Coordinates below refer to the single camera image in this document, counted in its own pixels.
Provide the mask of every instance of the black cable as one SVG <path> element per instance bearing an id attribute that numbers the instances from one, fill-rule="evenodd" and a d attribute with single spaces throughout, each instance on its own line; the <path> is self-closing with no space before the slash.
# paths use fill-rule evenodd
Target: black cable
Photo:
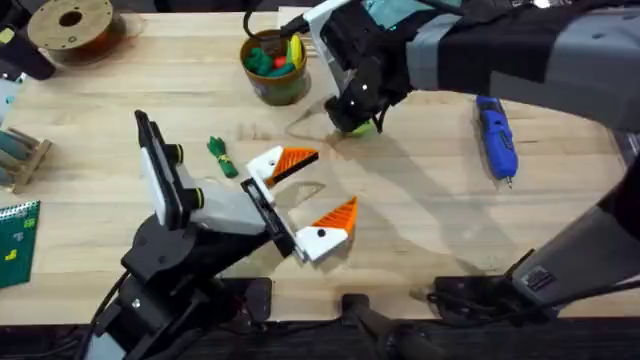
<path id="1" fill-rule="evenodd" d="M 443 320 L 435 320 L 432 323 L 433 324 L 437 324 L 437 325 L 442 325 L 442 326 L 449 326 L 449 327 L 455 327 L 455 328 L 474 328 L 474 327 L 482 327 L 485 325 L 489 325 L 489 324 L 494 324 L 494 323 L 498 323 L 498 322 L 502 322 L 502 321 L 508 321 L 508 320 L 515 320 L 515 319 L 519 319 L 519 318 L 525 318 L 529 315 L 533 315 L 536 314 L 542 310 L 547 310 L 550 309 L 552 307 L 555 306 L 559 306 L 559 305 L 565 305 L 565 304 L 569 304 L 572 303 L 574 301 L 578 301 L 578 300 L 584 300 L 584 299 L 588 299 L 588 298 L 592 298 L 595 296 L 600 296 L 600 295 L 606 295 L 606 294 L 611 294 L 611 293 L 615 293 L 615 292 L 620 292 L 620 291 L 626 291 L 626 290 L 632 290 L 632 289 L 637 289 L 640 288 L 640 280 L 633 280 L 633 281 L 627 281 L 621 284 L 615 284 L 615 285 L 607 285 L 607 286 L 599 286 L 593 289 L 587 289 L 587 290 L 582 290 L 582 291 L 578 291 L 576 293 L 573 293 L 571 295 L 567 295 L 567 296 L 563 296 L 561 298 L 558 298 L 556 300 L 553 301 L 549 301 L 543 304 L 539 304 L 536 306 L 533 306 L 529 309 L 524 309 L 524 310 L 520 310 L 520 311 L 516 311 L 516 312 L 512 312 L 512 313 L 508 313 L 508 314 L 504 314 L 504 315 L 500 315 L 500 316 L 496 316 L 494 318 L 490 318 L 490 319 L 486 319 L 486 320 L 479 320 L 479 321 L 474 321 L 474 322 L 469 322 L 469 323 L 460 323 L 460 324 L 456 324 L 456 323 L 450 323 L 450 322 L 446 322 Z M 429 295 L 435 295 L 436 298 L 438 296 L 438 293 L 431 293 Z"/>
<path id="2" fill-rule="evenodd" d="M 75 340 L 76 336 L 78 336 L 78 334 L 75 334 L 75 332 L 80 328 L 80 326 L 78 325 L 73 325 L 71 326 L 69 329 L 67 329 L 67 331 L 65 332 L 65 334 L 60 335 L 60 336 L 56 336 L 55 339 L 51 340 L 51 347 L 57 346 L 58 344 L 64 344 L 68 341 L 72 341 Z"/>
<path id="3" fill-rule="evenodd" d="M 337 318 L 337 319 L 333 319 L 333 320 L 329 320 L 329 321 L 323 321 L 317 324 L 312 324 L 309 326 L 299 326 L 299 327 L 295 327 L 293 329 L 289 329 L 286 331 L 282 331 L 282 332 L 278 332 L 278 331 L 274 331 L 274 332 L 267 332 L 265 335 L 267 336 L 291 336 L 294 334 L 298 334 L 304 331 L 310 331 L 310 330 L 316 330 L 316 329 L 320 329 L 323 327 L 327 327 L 327 326 L 331 326 L 334 325 L 336 323 L 339 323 L 342 320 L 342 318 Z"/>
<path id="4" fill-rule="evenodd" d="M 249 2 L 249 6 L 247 7 L 247 10 L 244 12 L 244 16 L 242 17 L 242 28 L 244 29 L 244 32 L 247 34 L 247 36 L 252 39 L 258 41 L 278 40 L 280 39 L 279 34 L 271 36 L 258 36 L 252 33 L 251 30 L 249 30 L 249 19 L 251 18 L 251 14 L 253 14 L 253 12 L 258 9 L 258 5 L 260 5 L 261 2 L 262 0 L 253 0 Z"/>
<path id="5" fill-rule="evenodd" d="M 471 300 L 467 300 L 461 297 L 457 297 L 455 295 L 451 295 L 449 293 L 446 292 L 438 292 L 438 291 L 434 291 L 430 294 L 427 295 L 427 300 L 429 300 L 429 302 L 431 303 L 449 303 L 449 304 L 455 304 L 458 305 L 460 307 L 464 307 L 464 308 L 469 308 L 471 310 L 475 310 L 476 312 L 482 312 L 485 314 L 489 314 L 492 312 L 497 311 L 498 309 L 495 307 L 489 307 L 489 306 L 484 306 L 481 304 L 478 304 L 476 302 L 473 302 Z"/>
<path id="6" fill-rule="evenodd" d="M 249 29 L 249 19 L 251 18 L 251 14 L 253 14 L 258 9 L 260 3 L 262 3 L 262 0 L 253 0 L 247 7 L 247 10 L 244 12 L 244 16 L 242 17 L 242 28 L 250 38 L 258 40 L 260 42 L 273 41 L 288 39 L 297 32 L 306 33 L 309 31 L 309 24 L 307 23 L 307 21 L 302 17 L 302 15 L 298 15 L 291 19 L 291 21 L 289 21 L 284 26 L 281 26 L 278 35 L 258 36 L 254 34 Z"/>
<path id="7" fill-rule="evenodd" d="M 453 14 L 453 15 L 458 15 L 458 16 L 465 16 L 464 11 L 462 11 L 462 9 L 460 9 L 457 6 L 453 6 L 453 5 L 449 5 L 445 2 L 442 1 L 438 1 L 438 0 L 414 0 L 417 1 L 419 3 L 425 4 L 425 5 L 429 5 L 432 8 L 436 9 L 436 10 L 440 10 L 442 12 L 448 13 L 448 14 Z"/>
<path id="8" fill-rule="evenodd" d="M 378 131 L 378 133 L 382 133 L 382 125 L 384 123 L 384 117 L 387 115 L 387 110 L 389 110 L 390 106 L 391 104 L 389 102 L 386 102 L 382 106 L 382 111 L 380 111 L 380 117 L 376 117 L 375 115 L 371 117 L 371 121 L 373 121 L 373 124 L 376 126 L 376 130 Z"/>
<path id="9" fill-rule="evenodd" d="M 115 295 L 116 291 L 120 289 L 120 286 L 122 286 L 122 283 L 124 283 L 124 281 L 127 279 L 128 276 L 129 276 L 129 270 L 125 271 L 122 275 L 120 275 L 120 277 L 118 278 L 118 280 L 116 280 L 116 282 L 113 284 L 111 289 L 109 289 L 109 292 L 107 293 L 107 295 L 104 297 L 104 299 L 102 299 L 102 302 L 100 303 L 100 305 L 96 309 L 96 312 L 93 314 L 93 317 L 91 318 L 91 322 L 89 323 L 89 328 L 87 329 L 87 332 L 82 337 L 82 341 L 80 342 L 80 345 L 76 350 L 76 354 L 73 357 L 74 360 L 84 360 L 85 353 L 87 352 L 87 347 L 89 346 L 89 342 L 91 341 L 91 336 L 93 335 L 93 330 L 95 330 L 96 328 L 96 320 L 98 319 L 98 315 L 100 315 L 104 311 L 104 309 L 107 307 L 107 305 L 109 305 L 111 298 L 113 298 L 113 295 Z"/>
<path id="10" fill-rule="evenodd" d="M 71 349 L 76 344 L 78 344 L 78 340 L 73 340 L 65 345 L 57 347 L 55 349 L 51 349 L 49 351 L 39 353 L 39 354 L 10 354 L 10 355 L 0 355 L 0 359 L 2 360 L 28 360 L 28 359 L 41 359 L 48 358 L 51 356 L 55 356 L 63 353 L 66 350 Z"/>
<path id="11" fill-rule="evenodd" d="M 235 336 L 245 336 L 245 335 L 250 335 L 251 333 L 253 333 L 252 331 L 237 331 L 231 328 L 228 328 L 226 326 L 221 326 L 221 325 L 216 325 L 214 326 L 216 329 L 224 331 L 226 333 L 229 333 L 231 335 L 235 335 Z"/>

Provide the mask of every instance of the wooden table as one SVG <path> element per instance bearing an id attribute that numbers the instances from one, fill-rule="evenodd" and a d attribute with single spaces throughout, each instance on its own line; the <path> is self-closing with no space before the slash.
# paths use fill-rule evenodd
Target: wooden table
<path id="1" fill-rule="evenodd" d="M 120 257 L 151 212 L 139 165 L 135 109 L 181 143 L 197 177 L 239 189 L 243 164 L 275 145 L 309 146 L 320 161 L 275 189 L 303 226 L 359 198 L 355 242 L 317 268 L 282 259 L 267 244 L 225 272 L 274 280 L 272 319 L 328 319 L 346 292 L 363 292 L 391 317 L 433 317 L 409 296 L 438 275 L 504 271 L 549 240 L 622 176 L 608 132 L 596 123 L 506 103 L 520 156 L 513 190 L 487 174 L 472 97 L 412 94 L 392 108 L 383 135 L 339 139 L 321 111 L 328 94 L 319 61 L 298 104 L 269 107 L 238 61 L 241 14 L 129 15 L 139 34 L 108 60 L 27 81 L 5 126 L 54 147 L 23 195 L 42 200 L 31 282 L 0 290 L 0 324 L 89 320 L 122 272 Z M 255 14 L 252 28 L 273 27 Z M 223 177 L 205 144 L 223 137 L 240 168 Z M 572 305 L 563 315 L 637 315 L 636 292 Z"/>

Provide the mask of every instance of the spool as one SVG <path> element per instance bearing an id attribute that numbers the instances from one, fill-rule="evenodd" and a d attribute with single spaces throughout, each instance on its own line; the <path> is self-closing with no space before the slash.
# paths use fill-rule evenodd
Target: spool
<path id="1" fill-rule="evenodd" d="M 29 38 L 62 64 L 109 55 L 124 38 L 124 20 L 108 0 L 51 0 L 31 17 Z"/>

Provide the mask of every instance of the wooden stand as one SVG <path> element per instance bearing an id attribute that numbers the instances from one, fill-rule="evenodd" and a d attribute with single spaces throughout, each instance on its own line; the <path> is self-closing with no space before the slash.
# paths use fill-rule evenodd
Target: wooden stand
<path id="1" fill-rule="evenodd" d="M 49 140 L 38 141 L 14 128 L 7 129 L 5 134 L 28 149 L 26 160 L 18 160 L 0 149 L 0 167 L 12 178 L 12 182 L 2 185 L 17 194 L 29 182 L 52 143 Z"/>

